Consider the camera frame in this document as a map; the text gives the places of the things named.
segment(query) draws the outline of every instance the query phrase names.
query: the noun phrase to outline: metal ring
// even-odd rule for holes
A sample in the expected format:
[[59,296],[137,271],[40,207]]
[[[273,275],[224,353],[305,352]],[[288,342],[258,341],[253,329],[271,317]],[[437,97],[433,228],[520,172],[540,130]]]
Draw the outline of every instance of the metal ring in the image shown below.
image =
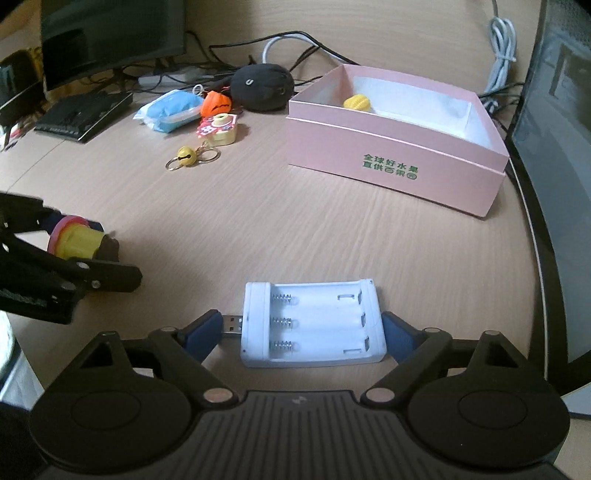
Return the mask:
[[[171,165],[172,165],[174,162],[176,162],[176,161],[178,162],[178,165],[176,165],[175,167],[172,167],[172,168],[171,168],[170,166],[171,166]],[[175,171],[175,170],[178,170],[178,169],[180,169],[180,168],[183,168],[183,166],[181,165],[181,163],[180,163],[180,160],[178,159],[178,157],[174,157],[172,160],[169,160],[169,161],[166,163],[166,170],[168,170],[168,171]]]
[[215,156],[213,158],[210,158],[208,160],[198,160],[197,164],[198,165],[203,165],[206,163],[211,163],[212,161],[217,160],[220,155],[222,154],[222,152],[220,152],[216,147],[200,147],[197,149],[197,158],[199,159],[199,157],[204,154],[205,152],[215,152]]

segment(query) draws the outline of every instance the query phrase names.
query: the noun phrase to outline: key ring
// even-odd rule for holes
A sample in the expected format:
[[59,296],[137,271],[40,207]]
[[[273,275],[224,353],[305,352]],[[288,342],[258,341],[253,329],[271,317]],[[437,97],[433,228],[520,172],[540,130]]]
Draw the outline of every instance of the key ring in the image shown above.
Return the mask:
[[[215,152],[212,158],[205,158],[200,160],[200,157],[207,152]],[[166,163],[166,170],[175,171],[183,167],[191,167],[195,164],[203,165],[217,160],[222,153],[216,147],[210,147],[207,142],[203,142],[201,147],[196,150],[191,147],[181,147],[177,152],[177,156],[170,159]]]

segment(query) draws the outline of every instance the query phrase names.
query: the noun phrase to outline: black monitor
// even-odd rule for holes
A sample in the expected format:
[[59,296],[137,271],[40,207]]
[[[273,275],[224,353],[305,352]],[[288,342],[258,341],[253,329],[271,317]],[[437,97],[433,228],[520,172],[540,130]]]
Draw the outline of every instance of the black monitor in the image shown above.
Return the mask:
[[47,89],[185,52],[185,0],[42,0]]
[[537,43],[507,145],[540,266],[530,361],[565,395],[572,413],[591,416],[591,10],[586,1],[542,2]]

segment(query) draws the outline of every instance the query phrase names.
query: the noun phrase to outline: orange pumpkin toy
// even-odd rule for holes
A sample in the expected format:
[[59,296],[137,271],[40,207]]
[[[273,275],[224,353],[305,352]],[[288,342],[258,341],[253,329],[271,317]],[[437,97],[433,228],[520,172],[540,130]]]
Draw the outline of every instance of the orange pumpkin toy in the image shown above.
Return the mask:
[[213,90],[207,94],[203,105],[201,106],[201,117],[217,115],[219,113],[229,113],[232,109],[232,100],[226,95],[214,92]]

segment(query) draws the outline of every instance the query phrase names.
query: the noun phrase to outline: open cardboard box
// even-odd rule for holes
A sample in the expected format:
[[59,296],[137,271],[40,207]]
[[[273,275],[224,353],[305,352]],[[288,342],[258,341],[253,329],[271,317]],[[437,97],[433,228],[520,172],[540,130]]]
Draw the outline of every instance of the open cardboard box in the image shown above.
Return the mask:
[[[361,93],[369,112],[343,108]],[[509,154],[478,96],[452,85],[341,65],[290,100],[290,164],[367,181],[480,217]]]

